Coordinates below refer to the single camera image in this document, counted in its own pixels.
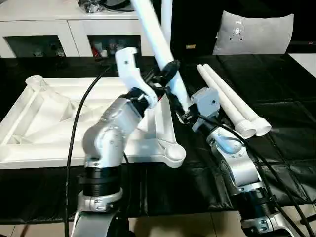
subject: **tiled floor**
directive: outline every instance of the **tiled floor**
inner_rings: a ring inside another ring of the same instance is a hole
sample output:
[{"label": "tiled floor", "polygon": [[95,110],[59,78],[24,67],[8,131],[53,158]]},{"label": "tiled floor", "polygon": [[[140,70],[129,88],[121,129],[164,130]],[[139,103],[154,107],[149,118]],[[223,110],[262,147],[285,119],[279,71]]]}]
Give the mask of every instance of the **tiled floor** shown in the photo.
[{"label": "tiled floor", "polygon": [[[301,206],[306,216],[316,213],[312,205]],[[306,228],[299,224],[294,207],[285,207],[285,212],[307,235]],[[130,228],[137,237],[244,237],[237,211],[191,215],[130,218]],[[311,222],[316,232],[316,221]],[[8,237],[63,237],[63,223],[16,226],[0,226],[0,234]]]}]

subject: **white plastic tube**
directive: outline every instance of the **white plastic tube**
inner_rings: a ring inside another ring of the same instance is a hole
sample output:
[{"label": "white plastic tube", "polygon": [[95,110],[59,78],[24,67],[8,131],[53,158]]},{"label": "white plastic tube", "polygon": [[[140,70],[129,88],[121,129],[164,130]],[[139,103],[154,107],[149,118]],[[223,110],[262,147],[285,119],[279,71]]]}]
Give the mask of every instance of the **white plastic tube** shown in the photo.
[{"label": "white plastic tube", "polygon": [[222,106],[225,113],[227,114],[227,116],[230,118],[230,120],[234,124],[235,130],[239,134],[241,134],[244,138],[252,137],[256,133],[256,130],[254,129],[251,122],[249,122],[242,116],[242,114],[232,104],[232,102],[228,99],[228,97],[224,94],[221,88],[215,83],[215,81],[207,73],[207,71],[201,64],[197,66],[197,70],[203,77],[206,84],[209,87],[212,87],[218,91],[219,100],[220,100],[219,103]]},{"label": "white plastic tube", "polygon": [[[150,0],[131,0],[131,2],[137,12],[138,18],[142,22],[146,36],[152,46],[155,59],[162,70],[174,59],[169,45],[163,36],[153,5]],[[189,99],[179,72],[177,72],[168,85],[171,88],[171,92],[178,97],[183,109],[187,111],[192,102]]]},{"label": "white plastic tube", "polygon": [[161,28],[169,46],[171,42],[172,2],[173,0],[161,1]]},{"label": "white plastic tube", "polygon": [[229,87],[229,85],[224,82],[224,80],[208,65],[203,66],[207,73],[213,78],[215,83],[221,88],[221,90],[226,94],[229,100],[235,105],[235,107],[241,112],[245,119],[249,120],[254,128],[256,129],[256,135],[262,136],[271,130],[271,125],[262,117],[258,116],[252,108],[250,108],[241,99],[236,92]]}]

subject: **cabinet glass door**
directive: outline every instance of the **cabinet glass door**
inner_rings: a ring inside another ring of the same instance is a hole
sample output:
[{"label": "cabinet glass door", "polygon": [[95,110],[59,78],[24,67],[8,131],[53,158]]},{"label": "cabinet glass door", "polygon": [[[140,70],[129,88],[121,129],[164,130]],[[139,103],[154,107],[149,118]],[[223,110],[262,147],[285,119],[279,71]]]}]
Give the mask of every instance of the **cabinet glass door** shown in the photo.
[{"label": "cabinet glass door", "polygon": [[88,39],[94,57],[111,57],[126,47],[137,48],[137,53],[142,54],[140,36],[88,36]]},{"label": "cabinet glass door", "polygon": [[0,22],[0,56],[78,57],[67,21]]},{"label": "cabinet glass door", "polygon": [[65,57],[58,36],[8,36],[4,39],[18,58]]},{"label": "cabinet glass door", "polygon": [[110,57],[116,51],[137,48],[138,54],[153,52],[138,20],[68,21],[80,57]]}]

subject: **dark background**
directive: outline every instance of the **dark background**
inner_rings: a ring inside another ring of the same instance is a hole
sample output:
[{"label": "dark background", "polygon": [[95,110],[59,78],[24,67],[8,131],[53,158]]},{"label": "dark background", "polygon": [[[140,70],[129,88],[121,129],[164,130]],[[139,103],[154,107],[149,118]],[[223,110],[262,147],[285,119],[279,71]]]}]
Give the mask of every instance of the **dark background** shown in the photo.
[{"label": "dark background", "polygon": [[[154,0],[160,19],[161,0]],[[288,53],[316,53],[315,0],[173,0],[171,49],[175,58],[210,55],[223,10],[243,17],[283,17],[294,13]],[[195,44],[195,49],[186,45]]]}]

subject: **white cabinet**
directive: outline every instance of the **white cabinet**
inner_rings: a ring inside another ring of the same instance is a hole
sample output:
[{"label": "white cabinet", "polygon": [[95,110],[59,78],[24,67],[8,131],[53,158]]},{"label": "white cabinet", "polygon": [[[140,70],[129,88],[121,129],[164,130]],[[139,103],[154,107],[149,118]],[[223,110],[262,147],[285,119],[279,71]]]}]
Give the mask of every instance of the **white cabinet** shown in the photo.
[{"label": "white cabinet", "polygon": [[144,56],[153,55],[139,20],[68,21],[79,56],[93,56],[91,48],[109,56],[118,49],[135,47]]},{"label": "white cabinet", "polygon": [[7,0],[0,4],[2,58],[90,57],[96,51],[110,56],[131,46],[142,55],[153,55],[136,12],[87,14],[77,0],[28,0],[27,4]]},{"label": "white cabinet", "polygon": [[78,57],[66,20],[0,22],[0,56],[32,57],[34,54]]}]

